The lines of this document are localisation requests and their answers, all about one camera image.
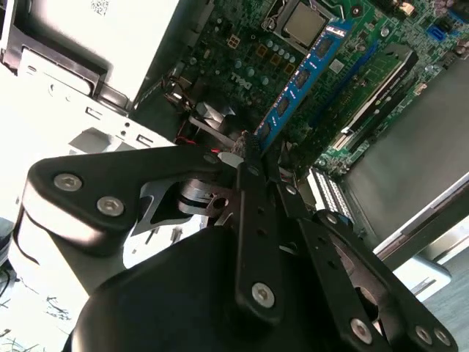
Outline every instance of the gray floor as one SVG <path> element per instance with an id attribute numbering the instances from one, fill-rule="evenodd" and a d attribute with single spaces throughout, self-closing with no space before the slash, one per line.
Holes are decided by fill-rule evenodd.
<path id="1" fill-rule="evenodd" d="M 469 352 L 469 249 L 445 264 L 453 279 L 424 303 L 453 334 L 459 352 Z"/>

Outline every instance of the silver screw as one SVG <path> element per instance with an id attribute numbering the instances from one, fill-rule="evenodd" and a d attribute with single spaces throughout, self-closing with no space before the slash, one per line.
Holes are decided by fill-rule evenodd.
<path id="1" fill-rule="evenodd" d="M 442 332 L 439 328 L 436 328 L 436 329 L 435 329 L 435 335 L 436 335 L 436 337 L 437 337 L 442 343 L 444 343 L 444 344 L 447 345 L 448 347 L 451 346 L 451 341 L 450 341 L 449 338 L 445 335 L 445 333 Z"/>
<path id="2" fill-rule="evenodd" d="M 254 166 L 248 166 L 248 171 L 254 176 L 259 176 L 259 170 Z"/>
<path id="3" fill-rule="evenodd" d="M 293 194 L 293 195 L 296 194 L 296 188 L 293 187 L 292 185 L 287 185 L 287 187 L 285 188 L 287 189 L 288 193 Z"/>
<path id="4" fill-rule="evenodd" d="M 72 174 L 60 174 L 53 179 L 53 184 L 63 191 L 75 192 L 79 190 L 83 183 L 81 180 Z"/>
<path id="5" fill-rule="evenodd" d="M 97 201 L 97 209 L 107 216 L 120 216 L 124 213 L 124 205 L 114 197 L 103 197 Z"/>
<path id="6" fill-rule="evenodd" d="M 424 341 L 427 345 L 433 344 L 432 337 L 430 336 L 428 331 L 422 328 L 421 326 L 416 326 L 416 333 L 417 336 L 420 337 L 420 340 Z"/>
<path id="7" fill-rule="evenodd" d="M 211 164 L 218 164 L 218 162 L 220 161 L 220 159 L 218 159 L 216 156 L 211 155 L 211 154 L 205 154 L 204 159 L 205 161 L 208 161 Z"/>
<path id="8" fill-rule="evenodd" d="M 353 334 L 358 337 L 362 342 L 367 345 L 371 345 L 373 342 L 372 332 L 368 329 L 368 326 L 360 319 L 353 318 L 350 322 Z"/>
<path id="9" fill-rule="evenodd" d="M 381 37 L 386 38 L 389 35 L 389 28 L 388 27 L 383 27 L 381 29 Z"/>
<path id="10" fill-rule="evenodd" d="M 328 214 L 326 218 L 328 219 L 329 222 L 332 222 L 333 224 L 337 224 L 337 219 L 334 215 Z"/>
<path id="11" fill-rule="evenodd" d="M 272 308 L 276 302 L 276 297 L 272 290 L 266 284 L 257 282 L 252 287 L 252 296 L 254 300 L 264 308 Z"/>

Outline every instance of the cpu socket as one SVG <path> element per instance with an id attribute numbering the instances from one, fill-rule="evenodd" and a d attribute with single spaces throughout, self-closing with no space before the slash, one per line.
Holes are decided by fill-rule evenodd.
<path id="1" fill-rule="evenodd" d="M 325 25 L 335 16 L 314 0 L 311 6 L 300 0 L 290 0 L 283 4 L 282 0 L 273 4 L 262 28 L 273 32 L 306 55 Z"/>

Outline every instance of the blue sata port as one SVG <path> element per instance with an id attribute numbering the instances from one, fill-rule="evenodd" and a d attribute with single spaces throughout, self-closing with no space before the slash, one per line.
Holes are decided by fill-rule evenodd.
<path id="1" fill-rule="evenodd" d="M 433 39 L 441 42 L 442 40 L 446 39 L 446 33 L 443 32 L 441 29 L 438 28 L 438 26 L 432 24 L 428 29 L 426 30 L 426 33 L 432 37 Z"/>

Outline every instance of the red wire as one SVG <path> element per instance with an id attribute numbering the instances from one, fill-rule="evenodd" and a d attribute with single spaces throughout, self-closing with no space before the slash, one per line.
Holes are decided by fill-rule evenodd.
<path id="1" fill-rule="evenodd" d="M 187 139 L 183 136 L 179 136 L 179 137 L 176 137 L 176 140 L 180 139 L 181 141 L 184 141 L 188 144 L 193 144 L 193 145 L 197 145 L 197 143 L 195 143 L 194 141 L 191 141 L 190 139 Z M 219 149 L 211 149 L 213 153 L 219 153 L 221 150 Z"/>

